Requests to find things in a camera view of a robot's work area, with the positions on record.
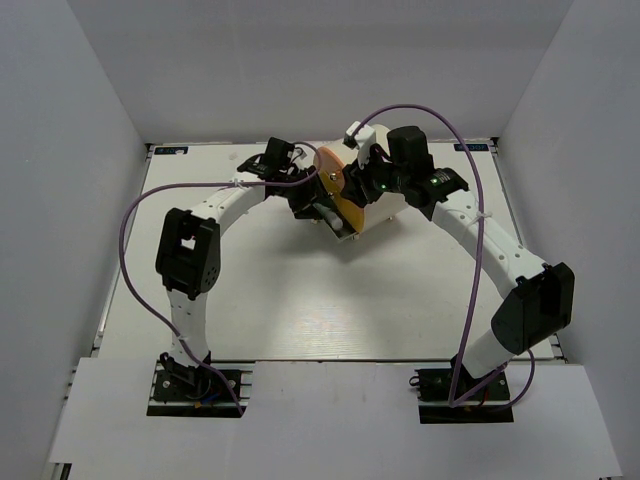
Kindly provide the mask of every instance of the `cable tie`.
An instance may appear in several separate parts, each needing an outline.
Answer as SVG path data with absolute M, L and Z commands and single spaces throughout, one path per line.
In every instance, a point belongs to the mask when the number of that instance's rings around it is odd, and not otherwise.
M 471 220 L 471 222 L 469 222 L 469 225 L 467 225 L 467 228 L 469 228 L 471 225 L 473 225 L 474 223 L 478 222 L 478 220 L 480 220 L 481 218 L 491 218 L 493 216 L 492 212 L 476 212 L 476 218 L 474 218 L 473 220 Z

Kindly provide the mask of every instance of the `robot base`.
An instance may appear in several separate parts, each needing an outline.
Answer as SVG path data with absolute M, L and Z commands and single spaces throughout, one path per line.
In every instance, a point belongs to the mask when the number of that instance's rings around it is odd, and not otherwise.
M 498 410 L 509 402 L 507 377 L 502 372 L 486 388 L 473 395 L 457 408 L 450 408 L 447 401 L 451 387 L 451 368 L 428 368 L 416 370 L 411 386 L 418 390 L 418 411 L 422 424 L 451 423 L 512 423 L 511 408 Z M 465 388 L 459 386 L 458 395 Z
M 249 384 L 246 384 L 251 371 L 219 369 L 233 386 L 243 409 L 248 402 Z M 187 394 L 188 389 L 181 388 L 180 381 L 169 376 L 160 363 L 156 366 L 155 379 L 147 406 L 148 417 L 222 417 L 240 418 L 230 393 L 222 381 L 213 377 L 211 386 L 200 398 Z

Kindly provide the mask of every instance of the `white board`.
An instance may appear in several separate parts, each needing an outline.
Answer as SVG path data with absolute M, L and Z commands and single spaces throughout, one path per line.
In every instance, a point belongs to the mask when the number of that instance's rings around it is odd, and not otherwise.
M 264 145 L 190 146 L 186 155 L 155 155 L 145 190 L 175 182 L 226 181 Z M 471 169 L 452 144 L 430 144 L 436 165 L 470 184 Z M 486 210 L 515 235 L 489 152 L 474 154 Z M 162 192 L 136 215 L 127 251 L 133 282 L 169 314 L 155 257 L 164 216 L 190 208 L 212 189 Z M 222 271 L 209 293 L 207 336 L 213 358 L 449 359 L 458 349 L 469 301 L 473 260 L 417 210 L 407 209 L 357 241 L 337 243 L 325 225 L 295 220 L 287 203 L 270 198 L 222 238 Z M 471 339 L 489 328 L 501 304 L 483 275 Z M 166 351 L 170 333 L 118 282 L 101 358 L 148 358 Z M 548 341 L 535 353 L 551 358 Z
M 242 419 L 146 417 L 153 359 L 83 359 L 51 461 L 69 480 L 620 475 L 583 367 L 542 365 L 511 424 L 420 425 L 411 365 L 258 363 Z M 520 389 L 528 367 L 511 366 Z

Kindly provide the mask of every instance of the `white wall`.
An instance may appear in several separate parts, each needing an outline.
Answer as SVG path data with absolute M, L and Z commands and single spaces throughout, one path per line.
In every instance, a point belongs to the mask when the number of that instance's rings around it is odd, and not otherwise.
M 0 5 L 0 465 L 40 478 L 144 146 L 64 0 Z
M 640 478 L 640 2 L 577 0 L 500 140 L 528 243 L 576 274 L 561 336 Z
M 143 139 L 166 142 L 335 138 L 398 102 L 499 135 L 571 0 L 69 3 Z M 412 121 L 451 137 L 384 123 Z

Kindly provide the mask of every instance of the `sticker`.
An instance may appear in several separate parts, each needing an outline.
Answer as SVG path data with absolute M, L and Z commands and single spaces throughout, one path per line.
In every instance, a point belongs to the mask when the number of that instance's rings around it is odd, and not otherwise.
M 189 151 L 189 147 L 156 147 L 154 155 L 184 155 Z
M 469 151 L 471 152 L 488 152 L 489 151 L 489 145 L 487 145 L 486 143 L 467 143 L 467 147 L 469 147 Z M 456 152 L 464 152 L 464 149 L 462 148 L 461 143 L 454 143 L 453 149 Z

